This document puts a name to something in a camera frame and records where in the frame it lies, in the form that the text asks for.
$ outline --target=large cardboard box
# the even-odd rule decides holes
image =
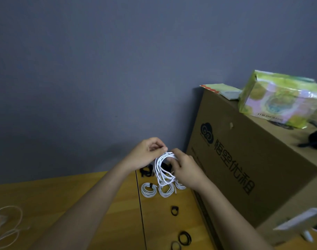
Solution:
[[[239,113],[204,90],[187,154],[271,244],[317,223],[317,150],[297,147],[317,128],[295,129]],[[208,229],[213,214],[195,193]]]

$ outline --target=coiled white cable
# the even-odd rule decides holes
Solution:
[[[18,207],[18,206],[8,205],[8,206],[5,206],[5,207],[0,208],[0,210],[6,209],[6,208],[11,208],[11,207],[12,207],[12,208],[15,208],[15,209],[17,209],[17,210],[19,210],[19,212],[20,212],[20,218],[19,218],[19,221],[17,222],[16,226],[15,226],[13,229],[11,229],[11,230],[5,232],[3,235],[0,236],[0,241],[1,241],[2,239],[4,239],[4,238],[10,236],[10,235],[13,235],[13,234],[16,234],[16,237],[14,238],[14,240],[13,240],[10,244],[8,244],[8,245],[6,245],[6,246],[2,246],[2,247],[0,247],[0,249],[9,247],[11,244],[13,244],[13,243],[17,240],[17,238],[19,237],[19,234],[20,234],[20,229],[18,229],[17,227],[19,226],[19,224],[20,224],[21,221],[22,221],[22,217],[23,217],[22,209],[21,209],[20,207]],[[0,215],[0,227],[1,227],[4,223],[6,223],[6,221],[7,221],[7,217],[6,217],[6,216],[3,216],[3,215]]]
[[[164,197],[164,198],[171,196],[171,194],[172,194],[173,192],[177,193],[177,192],[176,192],[175,185],[174,185],[173,183],[170,183],[170,184],[169,184],[169,189],[168,189],[168,191],[165,192],[165,193],[162,191],[163,186],[159,186],[158,188],[159,188],[158,191],[159,191],[160,195],[161,195],[162,197]]]
[[[176,188],[178,188],[180,190],[186,189],[186,187],[184,185],[180,184],[177,179],[175,180],[175,185],[176,185]]]
[[[172,173],[164,170],[161,168],[161,164],[164,161],[165,158],[172,157],[177,160],[177,157],[172,152],[165,152],[160,157],[155,159],[154,163],[154,172],[157,177],[157,182],[159,186],[165,186],[173,183],[175,181],[175,178]]]
[[[157,190],[156,190],[157,186],[156,185],[154,185],[154,184],[152,185],[153,190],[148,190],[148,189],[146,189],[146,187],[150,188],[151,183],[146,182],[141,186],[141,193],[144,195],[144,197],[149,198],[149,197],[153,197],[156,195],[156,193],[157,193]]]

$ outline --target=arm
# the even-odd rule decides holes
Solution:
[[[175,148],[172,152],[179,162],[169,158],[176,178],[183,185],[200,193],[215,214],[214,225],[225,249],[273,250],[257,231],[224,197],[221,191],[206,177],[192,156]]]
[[[85,250],[119,187],[134,170],[148,165],[167,151],[159,138],[140,142],[83,197],[66,211],[29,250]]]

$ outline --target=person's right hand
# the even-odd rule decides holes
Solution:
[[[177,180],[184,186],[199,192],[204,182],[208,179],[205,173],[191,155],[183,153],[178,148],[174,148],[171,151],[176,155],[178,161],[171,157],[168,157],[167,160],[173,166]]]

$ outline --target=gray wall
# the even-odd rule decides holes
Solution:
[[[200,84],[317,79],[317,0],[0,0],[0,183],[185,149]]]

